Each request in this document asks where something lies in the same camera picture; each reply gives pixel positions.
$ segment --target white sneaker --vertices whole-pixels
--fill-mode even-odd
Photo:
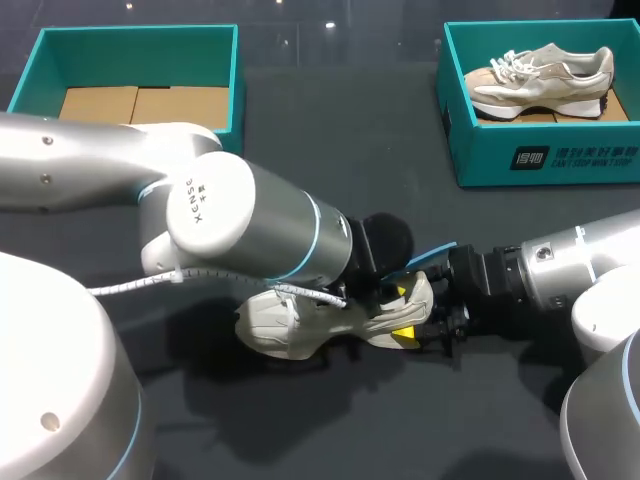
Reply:
[[[465,75],[473,106],[485,116],[511,120],[531,107],[573,117],[599,117],[613,81],[613,53],[568,53],[550,43],[534,51],[507,52],[490,68]]]
[[[270,290],[240,306],[236,335],[252,350],[286,360],[305,360],[331,337],[345,334],[377,347],[419,348],[416,340],[397,333],[424,323],[431,314],[433,290],[424,272],[416,274],[408,299],[401,297],[381,308],[381,315],[368,318],[357,305],[340,310]]]

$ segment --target open box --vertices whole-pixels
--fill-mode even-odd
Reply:
[[[197,123],[241,153],[244,100],[235,25],[45,28],[8,111]]]
[[[613,51],[613,90],[622,117],[609,121],[605,111],[598,121],[556,122],[549,116],[543,122],[480,122],[464,74],[508,50],[552,42],[569,52],[592,53],[602,46]],[[436,90],[459,185],[640,182],[639,85],[640,28],[634,20],[445,24]],[[612,108],[609,97],[607,110]]]

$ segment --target label on box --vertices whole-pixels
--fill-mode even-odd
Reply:
[[[518,147],[511,160],[511,170],[540,170],[549,155],[549,147]]]
[[[556,150],[551,168],[625,168],[638,154],[639,147],[561,147]]]

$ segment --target black table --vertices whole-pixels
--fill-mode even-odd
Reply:
[[[434,71],[248,70],[245,156],[346,214],[404,218],[421,250],[486,250],[640,207],[635,186],[458,188]],[[142,273],[134,208],[5,214],[0,248],[88,286]],[[357,342],[283,365],[233,337],[251,293],[219,281],[104,300],[157,414],[158,479],[570,479],[557,412],[580,361],[566,321],[471,338],[458,368]]]

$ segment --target shoe lace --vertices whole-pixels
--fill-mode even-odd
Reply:
[[[522,63],[520,61],[520,57],[526,53],[527,52],[515,53],[513,50],[509,50],[502,58],[498,60],[494,58],[491,59],[491,67],[499,83],[514,81],[516,78],[526,79],[538,74],[536,68],[533,66],[533,57],[529,63]]]

